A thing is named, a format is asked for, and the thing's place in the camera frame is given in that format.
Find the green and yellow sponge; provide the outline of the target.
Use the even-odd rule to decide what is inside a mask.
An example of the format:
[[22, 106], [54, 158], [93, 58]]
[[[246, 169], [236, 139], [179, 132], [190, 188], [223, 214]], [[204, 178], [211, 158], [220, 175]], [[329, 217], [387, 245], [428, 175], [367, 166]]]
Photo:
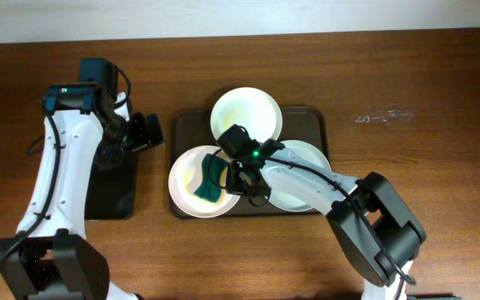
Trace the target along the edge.
[[217, 203], [224, 186], [220, 184], [228, 162], [217, 154], [206, 154], [202, 160], [202, 180], [196, 184], [193, 194], [210, 203]]

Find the cream white plate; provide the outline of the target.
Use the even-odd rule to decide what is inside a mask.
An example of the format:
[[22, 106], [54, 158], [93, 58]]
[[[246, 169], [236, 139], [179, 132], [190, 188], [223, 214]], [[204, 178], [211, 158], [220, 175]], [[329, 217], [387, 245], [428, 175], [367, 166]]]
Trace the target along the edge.
[[263, 90], [239, 87], [224, 93], [214, 104], [210, 127], [216, 140], [233, 124], [247, 129], [250, 138], [277, 140], [283, 129], [283, 114], [277, 102]]

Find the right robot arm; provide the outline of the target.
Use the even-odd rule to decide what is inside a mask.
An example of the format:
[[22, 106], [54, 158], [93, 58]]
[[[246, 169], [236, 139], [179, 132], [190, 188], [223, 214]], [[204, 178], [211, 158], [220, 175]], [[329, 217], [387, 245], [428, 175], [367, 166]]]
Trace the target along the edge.
[[258, 142], [232, 125], [217, 140], [231, 158], [225, 190], [246, 197], [287, 193], [324, 215], [353, 268], [364, 299], [404, 299], [408, 270], [427, 235], [381, 174], [344, 176], [319, 167], [274, 139]]

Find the pink plate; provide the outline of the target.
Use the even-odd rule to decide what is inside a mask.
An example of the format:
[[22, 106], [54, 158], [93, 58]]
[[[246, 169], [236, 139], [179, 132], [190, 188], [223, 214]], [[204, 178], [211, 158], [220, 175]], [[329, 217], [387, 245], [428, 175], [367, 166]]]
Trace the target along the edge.
[[211, 145], [193, 147], [177, 158], [171, 167], [168, 177], [170, 197], [182, 212], [191, 217], [215, 218], [231, 210], [240, 199], [222, 189], [216, 202], [194, 194], [203, 183], [203, 159], [218, 149]]

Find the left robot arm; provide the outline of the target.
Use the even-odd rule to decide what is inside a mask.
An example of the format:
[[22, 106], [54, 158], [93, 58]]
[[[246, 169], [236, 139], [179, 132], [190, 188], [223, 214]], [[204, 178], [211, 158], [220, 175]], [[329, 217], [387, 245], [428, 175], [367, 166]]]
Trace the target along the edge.
[[126, 74], [84, 58], [79, 79], [42, 98], [44, 138], [30, 203], [13, 237], [0, 238], [0, 275], [17, 299], [129, 299], [86, 239], [89, 206], [134, 204], [138, 154], [164, 143], [156, 115], [134, 112]]

